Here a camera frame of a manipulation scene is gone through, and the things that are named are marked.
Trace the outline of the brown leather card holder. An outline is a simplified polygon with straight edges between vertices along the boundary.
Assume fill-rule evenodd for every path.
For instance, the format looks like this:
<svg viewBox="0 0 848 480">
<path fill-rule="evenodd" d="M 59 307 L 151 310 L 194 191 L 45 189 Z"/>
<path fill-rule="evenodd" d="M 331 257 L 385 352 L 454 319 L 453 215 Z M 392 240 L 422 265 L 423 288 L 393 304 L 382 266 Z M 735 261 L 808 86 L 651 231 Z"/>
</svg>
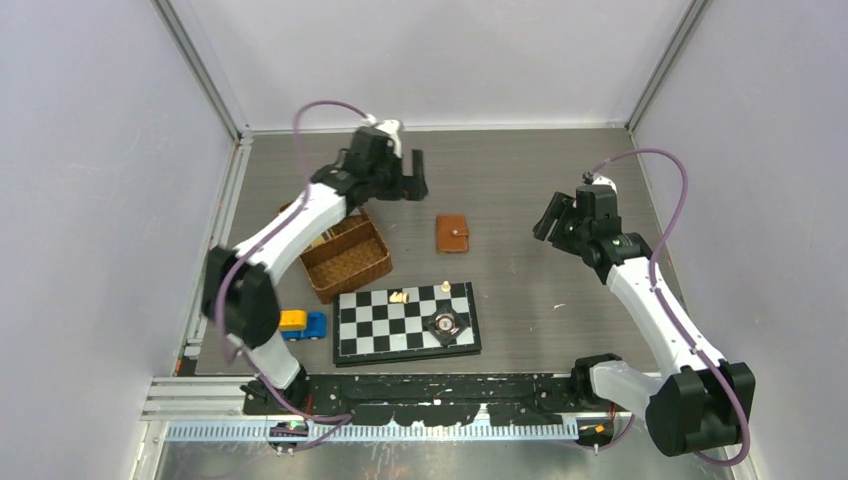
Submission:
<svg viewBox="0 0 848 480">
<path fill-rule="evenodd" d="M 462 214 L 441 214 L 435 222 L 436 251 L 441 254 L 467 253 L 470 231 Z"/>
</svg>

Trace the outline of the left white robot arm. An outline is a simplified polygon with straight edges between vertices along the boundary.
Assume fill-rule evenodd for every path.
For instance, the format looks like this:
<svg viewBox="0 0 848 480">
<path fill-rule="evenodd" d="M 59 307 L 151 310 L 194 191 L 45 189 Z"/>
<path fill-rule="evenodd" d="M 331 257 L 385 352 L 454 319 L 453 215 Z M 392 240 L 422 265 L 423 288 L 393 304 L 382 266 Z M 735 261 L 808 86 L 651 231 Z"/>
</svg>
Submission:
<svg viewBox="0 0 848 480">
<path fill-rule="evenodd" d="M 201 312 L 267 379 L 268 400 L 284 414 L 305 405 L 307 389 L 303 368 L 278 331 L 277 283 L 320 234 L 370 199 L 426 197 L 422 151 L 412 153 L 411 174 L 403 172 L 402 129 L 398 120 L 358 128 L 349 147 L 317 170 L 282 213 L 236 246 L 207 254 Z"/>
</svg>

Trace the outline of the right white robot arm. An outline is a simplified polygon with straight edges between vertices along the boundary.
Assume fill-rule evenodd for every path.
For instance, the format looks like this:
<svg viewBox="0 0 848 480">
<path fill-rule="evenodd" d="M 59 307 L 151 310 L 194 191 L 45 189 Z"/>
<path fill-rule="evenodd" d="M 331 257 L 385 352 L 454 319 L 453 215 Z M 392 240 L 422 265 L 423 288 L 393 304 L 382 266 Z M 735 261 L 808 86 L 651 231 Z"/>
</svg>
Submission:
<svg viewBox="0 0 848 480">
<path fill-rule="evenodd" d="M 576 360 L 571 397 L 584 410 L 611 402 L 642 419 L 668 457 L 737 445 L 750 438 L 756 380 L 744 362 L 730 363 L 665 292 L 666 282 L 644 238 L 622 229 L 609 185 L 553 194 L 533 236 L 575 255 L 620 301 L 659 367 L 652 377 L 616 354 Z"/>
</svg>

